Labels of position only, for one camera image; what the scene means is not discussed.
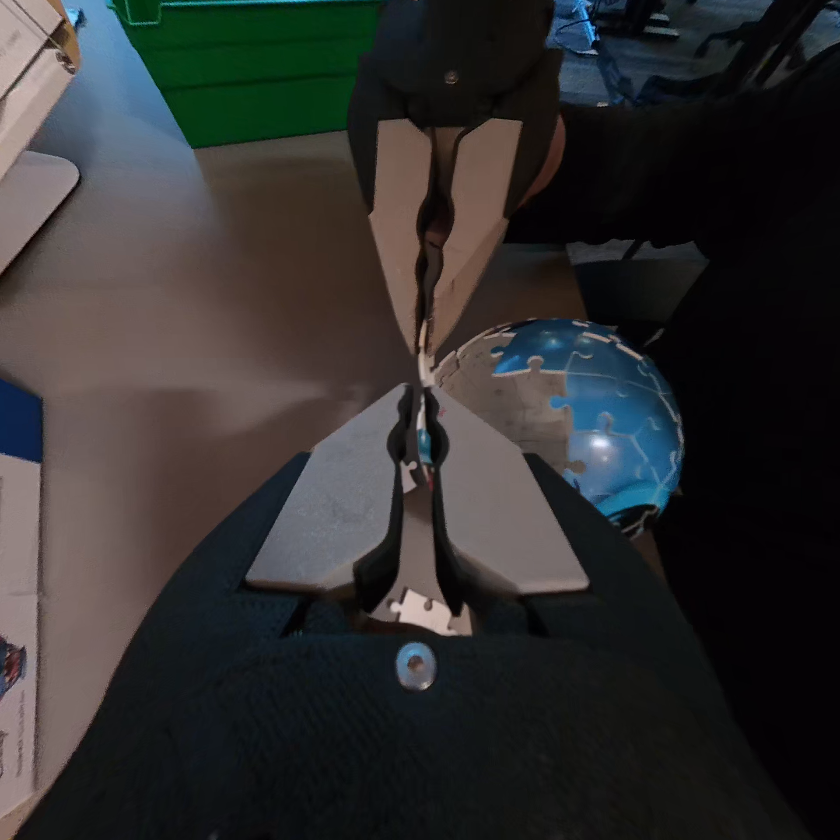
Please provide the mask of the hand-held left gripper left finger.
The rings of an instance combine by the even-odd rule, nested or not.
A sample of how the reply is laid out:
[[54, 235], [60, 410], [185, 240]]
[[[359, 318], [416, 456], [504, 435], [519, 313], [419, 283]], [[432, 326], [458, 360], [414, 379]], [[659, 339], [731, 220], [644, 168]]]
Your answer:
[[399, 384], [317, 444], [245, 576], [248, 586], [352, 596], [372, 613], [399, 571], [413, 387]]

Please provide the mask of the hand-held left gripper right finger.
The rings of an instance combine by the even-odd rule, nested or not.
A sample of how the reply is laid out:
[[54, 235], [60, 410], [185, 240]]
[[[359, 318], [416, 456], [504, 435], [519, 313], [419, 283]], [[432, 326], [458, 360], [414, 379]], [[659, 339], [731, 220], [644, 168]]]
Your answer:
[[519, 446], [426, 387], [435, 571], [453, 614], [493, 599], [585, 592], [590, 579]]

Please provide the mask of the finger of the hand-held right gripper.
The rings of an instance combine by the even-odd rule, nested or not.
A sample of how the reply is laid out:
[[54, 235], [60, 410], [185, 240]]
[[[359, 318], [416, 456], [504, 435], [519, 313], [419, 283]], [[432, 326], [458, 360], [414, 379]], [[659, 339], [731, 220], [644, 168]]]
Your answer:
[[489, 119], [454, 149], [452, 225], [429, 305], [427, 347], [440, 348], [463, 315], [508, 227], [506, 207], [522, 122]]
[[377, 125], [371, 231], [396, 323], [410, 353], [424, 353], [429, 257], [426, 211], [434, 197], [434, 142], [410, 119]]

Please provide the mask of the blue puzzle ball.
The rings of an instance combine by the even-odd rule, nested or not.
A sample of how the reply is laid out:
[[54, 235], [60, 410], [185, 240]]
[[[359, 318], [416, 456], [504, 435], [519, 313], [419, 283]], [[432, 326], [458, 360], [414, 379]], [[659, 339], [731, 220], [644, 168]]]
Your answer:
[[685, 436], [676, 399], [613, 328], [563, 318], [503, 324], [449, 353], [434, 380], [629, 539], [653, 526], [677, 489]]

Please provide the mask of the white double puzzle piece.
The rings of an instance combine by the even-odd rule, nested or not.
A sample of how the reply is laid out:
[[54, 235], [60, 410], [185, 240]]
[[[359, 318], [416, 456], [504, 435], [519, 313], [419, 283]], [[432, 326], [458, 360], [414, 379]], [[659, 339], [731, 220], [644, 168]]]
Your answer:
[[434, 441], [428, 418], [427, 391], [434, 384], [434, 356], [427, 350], [428, 320], [423, 320], [417, 340], [417, 370], [421, 394], [415, 414], [416, 456], [406, 455], [401, 462], [402, 490], [406, 496], [421, 485], [434, 488]]

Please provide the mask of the person's right forearm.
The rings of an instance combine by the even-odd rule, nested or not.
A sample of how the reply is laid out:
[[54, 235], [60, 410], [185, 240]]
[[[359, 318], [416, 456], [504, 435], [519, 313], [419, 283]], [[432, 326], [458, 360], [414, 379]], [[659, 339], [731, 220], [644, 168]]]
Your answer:
[[838, 249], [839, 48], [772, 87], [624, 109], [562, 103], [562, 161], [511, 218], [516, 245], [695, 242], [711, 259], [763, 236]]

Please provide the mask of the white and blue puzzle box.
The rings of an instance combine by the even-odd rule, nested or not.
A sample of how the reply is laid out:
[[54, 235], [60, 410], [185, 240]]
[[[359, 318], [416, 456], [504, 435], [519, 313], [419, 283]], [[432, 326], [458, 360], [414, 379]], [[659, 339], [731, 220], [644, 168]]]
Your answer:
[[35, 788], [43, 404], [1, 381], [1, 815]]

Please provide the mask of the person's right hand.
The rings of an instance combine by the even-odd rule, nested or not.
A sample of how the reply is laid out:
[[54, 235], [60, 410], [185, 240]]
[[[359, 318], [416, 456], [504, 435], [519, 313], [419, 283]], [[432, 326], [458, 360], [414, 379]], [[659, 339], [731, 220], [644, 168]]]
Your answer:
[[536, 195], [543, 192], [557, 175], [566, 147], [567, 131], [563, 115], [559, 114], [555, 123], [553, 137], [551, 139], [548, 153], [542, 163], [542, 168], [534, 179], [528, 191], [520, 202], [520, 207], [529, 203]]

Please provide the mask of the green plastic bin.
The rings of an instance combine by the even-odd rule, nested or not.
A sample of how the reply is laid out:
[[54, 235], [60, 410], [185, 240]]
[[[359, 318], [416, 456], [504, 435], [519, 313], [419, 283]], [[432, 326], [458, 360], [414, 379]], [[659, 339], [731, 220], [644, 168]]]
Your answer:
[[194, 149], [346, 128], [380, 2], [114, 1]]

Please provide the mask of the person's black clothing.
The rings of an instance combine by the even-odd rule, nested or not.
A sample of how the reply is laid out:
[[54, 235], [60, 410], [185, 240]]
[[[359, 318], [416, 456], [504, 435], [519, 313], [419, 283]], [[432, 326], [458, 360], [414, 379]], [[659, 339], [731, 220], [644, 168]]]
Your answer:
[[732, 714], [814, 838], [838, 838], [838, 263], [712, 262], [652, 355], [684, 423], [669, 582]]

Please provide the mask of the silver monitor stand base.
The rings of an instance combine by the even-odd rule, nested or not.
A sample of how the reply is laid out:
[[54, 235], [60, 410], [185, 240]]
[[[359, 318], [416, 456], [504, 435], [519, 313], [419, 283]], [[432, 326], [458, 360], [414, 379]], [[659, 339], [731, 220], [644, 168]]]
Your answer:
[[26, 150], [1, 181], [1, 273], [47, 224], [80, 182], [72, 162]]

